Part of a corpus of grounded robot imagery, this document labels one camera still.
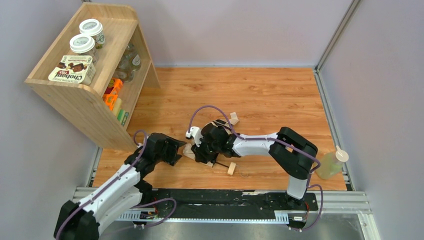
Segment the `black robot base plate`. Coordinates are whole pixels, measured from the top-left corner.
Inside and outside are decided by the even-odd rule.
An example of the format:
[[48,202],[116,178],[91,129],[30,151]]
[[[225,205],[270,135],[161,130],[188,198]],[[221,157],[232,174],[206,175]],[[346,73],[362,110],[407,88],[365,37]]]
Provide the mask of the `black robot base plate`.
[[148,191],[141,203],[165,199],[157,203],[159,217],[171,215],[179,219],[270,220],[275,211],[317,211],[319,205],[314,193],[307,193],[302,202],[289,200],[285,192],[259,192],[228,189],[170,189]]

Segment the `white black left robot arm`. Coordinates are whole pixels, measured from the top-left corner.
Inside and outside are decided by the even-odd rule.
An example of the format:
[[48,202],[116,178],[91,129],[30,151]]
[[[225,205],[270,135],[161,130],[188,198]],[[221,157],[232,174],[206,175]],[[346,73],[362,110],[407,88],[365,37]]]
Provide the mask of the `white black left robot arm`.
[[148,183],[144,177],[160,162],[174,166],[186,145],[163,133],[145,134],[142,143],[118,171],[96,190],[77,202],[65,202],[59,212],[53,237],[56,240],[98,240],[121,214],[139,205]]

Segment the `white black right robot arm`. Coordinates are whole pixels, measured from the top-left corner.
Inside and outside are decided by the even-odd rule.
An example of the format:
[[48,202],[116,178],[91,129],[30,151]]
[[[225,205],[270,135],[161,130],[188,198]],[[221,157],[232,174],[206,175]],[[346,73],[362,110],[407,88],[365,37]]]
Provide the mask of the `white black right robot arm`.
[[305,202],[311,174],[321,166],[316,158],[316,145],[289,127],[271,134],[246,135],[236,133],[231,125],[212,121],[203,128],[189,127],[185,136],[193,140],[191,151],[196,162],[214,164],[219,155],[226,158],[273,158],[289,175],[285,200],[291,207]]

